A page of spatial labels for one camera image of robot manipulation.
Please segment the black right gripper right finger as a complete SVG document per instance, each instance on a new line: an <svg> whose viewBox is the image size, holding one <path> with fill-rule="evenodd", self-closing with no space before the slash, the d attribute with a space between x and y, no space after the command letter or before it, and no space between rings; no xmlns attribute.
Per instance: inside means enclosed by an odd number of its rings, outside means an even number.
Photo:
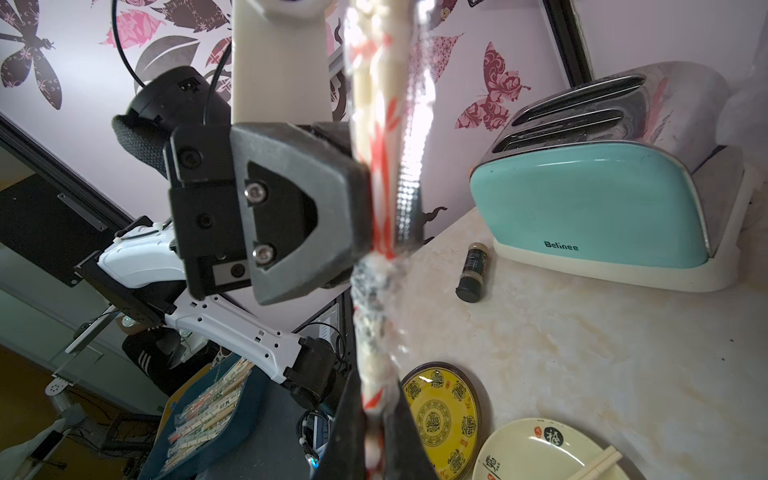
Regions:
<svg viewBox="0 0 768 480"><path fill-rule="evenodd" d="M437 479L422 445L417 426L402 390L393 407L383 415L384 478L390 480Z"/></svg>

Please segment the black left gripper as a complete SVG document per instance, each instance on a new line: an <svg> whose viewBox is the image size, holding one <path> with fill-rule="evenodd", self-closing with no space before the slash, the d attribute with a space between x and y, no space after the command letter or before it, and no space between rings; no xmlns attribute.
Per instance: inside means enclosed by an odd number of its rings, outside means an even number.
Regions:
<svg viewBox="0 0 768 480"><path fill-rule="evenodd" d="M164 157L195 299L251 284L261 305L294 300L347 281L372 247L370 175L346 122L186 124Z"/></svg>

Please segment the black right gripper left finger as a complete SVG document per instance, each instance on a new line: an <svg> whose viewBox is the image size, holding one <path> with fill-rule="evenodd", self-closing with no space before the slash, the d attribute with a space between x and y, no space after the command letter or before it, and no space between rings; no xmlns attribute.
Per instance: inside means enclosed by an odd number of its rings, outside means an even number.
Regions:
<svg viewBox="0 0 768 480"><path fill-rule="evenodd" d="M361 381L358 371L353 370L338 405L329 442L312 478L314 480L366 479L365 432L366 414L362 404Z"/></svg>

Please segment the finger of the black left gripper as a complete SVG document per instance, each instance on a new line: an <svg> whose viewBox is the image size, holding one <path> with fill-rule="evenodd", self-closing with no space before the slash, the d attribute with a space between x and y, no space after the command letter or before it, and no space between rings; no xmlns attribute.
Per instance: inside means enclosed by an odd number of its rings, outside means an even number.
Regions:
<svg viewBox="0 0 768 480"><path fill-rule="evenodd" d="M421 155L404 149L396 190L396 252L412 252L423 243L421 171Z"/></svg>

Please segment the red chopsticks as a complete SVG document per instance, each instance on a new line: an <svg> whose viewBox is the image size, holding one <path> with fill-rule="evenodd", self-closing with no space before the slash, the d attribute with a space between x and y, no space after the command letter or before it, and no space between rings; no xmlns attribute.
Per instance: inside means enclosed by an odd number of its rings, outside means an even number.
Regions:
<svg viewBox="0 0 768 480"><path fill-rule="evenodd" d="M402 390L399 362L407 347L399 296L416 250L395 251L396 190L404 149L421 155L423 170L434 119L424 46L435 8L433 1L352 1L344 23L352 148L368 168L372 204L372 247L352 273L367 479L385 479L383 415Z"/></svg>

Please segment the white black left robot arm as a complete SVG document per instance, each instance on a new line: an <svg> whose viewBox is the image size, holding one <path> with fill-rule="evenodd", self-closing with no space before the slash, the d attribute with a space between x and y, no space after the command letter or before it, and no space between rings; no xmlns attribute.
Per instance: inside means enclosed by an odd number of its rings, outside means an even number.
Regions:
<svg viewBox="0 0 768 480"><path fill-rule="evenodd" d="M302 406L334 413L345 388L330 344L262 324L262 305L348 280L373 244L373 171L348 126L239 123L190 66L151 80L113 119L120 144L169 182L172 217L140 218L78 266L121 312L186 329L249 360Z"/></svg>

